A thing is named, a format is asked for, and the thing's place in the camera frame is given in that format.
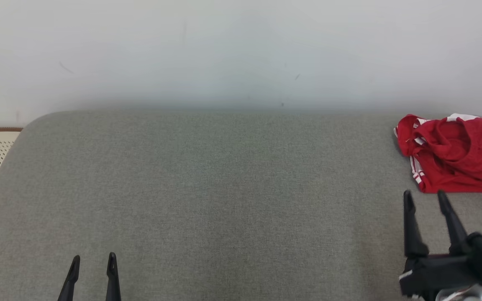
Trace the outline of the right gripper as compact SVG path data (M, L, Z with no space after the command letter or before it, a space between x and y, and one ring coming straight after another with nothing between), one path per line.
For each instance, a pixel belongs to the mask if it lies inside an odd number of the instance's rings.
M400 293L424 301L482 301L482 250L469 250L467 232L447 194L438 190L440 211L446 219L449 254L430 255L415 217L410 190L403 193L404 272Z

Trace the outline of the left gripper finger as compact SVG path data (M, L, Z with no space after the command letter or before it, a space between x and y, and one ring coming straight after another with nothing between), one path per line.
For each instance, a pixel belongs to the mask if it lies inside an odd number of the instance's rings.
M73 301L75 284L79 278L80 255L74 256L57 301Z
M107 266L108 285L105 301L122 301L119 285L118 263L114 252L109 253Z

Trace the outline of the red white shorts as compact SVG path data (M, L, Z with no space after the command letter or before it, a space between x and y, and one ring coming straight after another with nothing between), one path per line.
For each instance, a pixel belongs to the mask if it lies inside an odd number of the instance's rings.
M407 115L394 128L400 150L421 166L482 170L482 117L452 114L427 120Z

